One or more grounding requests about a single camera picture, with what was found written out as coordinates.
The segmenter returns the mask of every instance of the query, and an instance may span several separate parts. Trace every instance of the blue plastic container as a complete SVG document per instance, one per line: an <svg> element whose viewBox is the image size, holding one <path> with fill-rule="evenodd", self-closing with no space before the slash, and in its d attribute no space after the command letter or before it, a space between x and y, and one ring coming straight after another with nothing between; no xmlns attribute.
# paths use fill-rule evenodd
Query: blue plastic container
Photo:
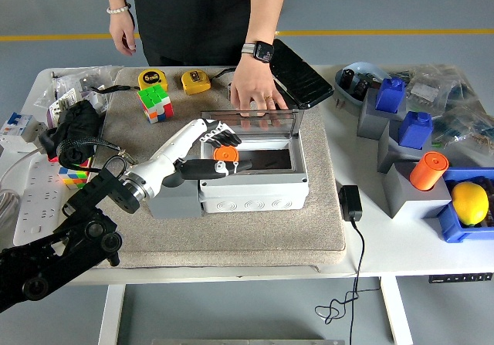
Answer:
<svg viewBox="0 0 494 345"><path fill-rule="evenodd" d="M447 181L469 181L485 177L494 180L494 167L450 167L443 178ZM458 243L466 239L494 239L494 227L465 227L458 219L450 202L438 215L446 242Z"/></svg>
<svg viewBox="0 0 494 345"><path fill-rule="evenodd" d="M402 79L384 79L377 93L376 110L396 113L404 95L405 85Z"/></svg>
<svg viewBox="0 0 494 345"><path fill-rule="evenodd" d="M398 129L398 144L421 150L431 136L432 129L430 113L408 111Z"/></svg>

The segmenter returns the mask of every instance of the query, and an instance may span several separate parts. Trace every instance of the yellow floor line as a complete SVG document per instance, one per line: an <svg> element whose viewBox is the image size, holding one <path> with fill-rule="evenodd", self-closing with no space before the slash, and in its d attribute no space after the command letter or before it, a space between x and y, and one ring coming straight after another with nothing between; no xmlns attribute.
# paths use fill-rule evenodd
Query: yellow floor line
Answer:
<svg viewBox="0 0 494 345"><path fill-rule="evenodd" d="M285 30L277 36L492 35L494 29Z"/></svg>
<svg viewBox="0 0 494 345"><path fill-rule="evenodd" d="M0 42L48 42L55 40L111 39L110 34L58 34L58 35L12 35L0 36Z"/></svg>
<svg viewBox="0 0 494 345"><path fill-rule="evenodd" d="M413 36L494 35L494 29L382 29L382 30L284 30L277 36ZM56 40L111 39L110 34L58 34L0 36L0 42L42 42Z"/></svg>

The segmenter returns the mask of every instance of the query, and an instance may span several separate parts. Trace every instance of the lemon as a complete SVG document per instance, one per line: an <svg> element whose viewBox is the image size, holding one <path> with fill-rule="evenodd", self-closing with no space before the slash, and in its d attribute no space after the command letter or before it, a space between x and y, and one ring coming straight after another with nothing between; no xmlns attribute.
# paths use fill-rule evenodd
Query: lemon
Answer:
<svg viewBox="0 0 494 345"><path fill-rule="evenodd" d="M480 185L464 181L453 188L451 196L458 219L463 224L475 225L486 217L489 200Z"/></svg>

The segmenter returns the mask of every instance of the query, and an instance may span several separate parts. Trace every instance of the gray stand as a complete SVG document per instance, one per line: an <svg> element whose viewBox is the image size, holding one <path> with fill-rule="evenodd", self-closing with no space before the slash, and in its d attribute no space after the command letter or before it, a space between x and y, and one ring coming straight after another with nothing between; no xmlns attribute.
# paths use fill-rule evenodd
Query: gray stand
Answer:
<svg viewBox="0 0 494 345"><path fill-rule="evenodd" d="M358 117L358 137L379 140L388 121L403 121L407 116L407 100L405 98L401 101L396 113L376 110L378 92L377 89L367 91Z"/></svg>
<svg viewBox="0 0 494 345"><path fill-rule="evenodd" d="M400 121L390 121L381 135L377 146L377 171L380 173L387 173L395 162L419 161L426 152L432 151L430 137L421 150L400 146L398 144L400 125Z"/></svg>
<svg viewBox="0 0 494 345"><path fill-rule="evenodd" d="M429 191L420 191L410 181L415 162L393 164L383 180L384 194L390 216L400 218L436 218L451 201L451 195L441 177Z"/></svg>
<svg viewBox="0 0 494 345"><path fill-rule="evenodd" d="M147 203L155 219L200 218L198 181L184 181L175 188L161 186L160 193Z"/></svg>

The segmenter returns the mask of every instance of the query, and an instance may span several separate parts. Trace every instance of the clear lid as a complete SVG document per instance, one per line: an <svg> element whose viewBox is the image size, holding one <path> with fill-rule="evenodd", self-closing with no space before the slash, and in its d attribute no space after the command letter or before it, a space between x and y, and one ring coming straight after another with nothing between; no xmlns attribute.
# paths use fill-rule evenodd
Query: clear lid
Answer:
<svg viewBox="0 0 494 345"><path fill-rule="evenodd" d="M297 136L303 110L224 110L205 111L203 119L219 120L239 136Z"/></svg>

